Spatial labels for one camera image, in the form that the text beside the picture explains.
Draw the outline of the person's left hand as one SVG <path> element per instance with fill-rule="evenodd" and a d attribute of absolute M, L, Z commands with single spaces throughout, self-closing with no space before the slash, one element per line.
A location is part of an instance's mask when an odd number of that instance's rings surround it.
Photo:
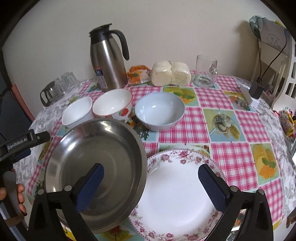
<path fill-rule="evenodd" d="M 25 198 L 23 195 L 24 190 L 25 190 L 25 187 L 23 184 L 16 185 L 16 191 L 17 191 L 17 196 L 18 196 L 18 206 L 19 206 L 22 214 L 24 214 L 24 216 L 26 216 L 27 211 L 26 211 L 26 208 L 23 204 L 25 202 Z M 0 188 L 0 201 L 3 201 L 6 197 L 6 195 L 7 195 L 6 189 L 4 187 L 1 187 Z"/>

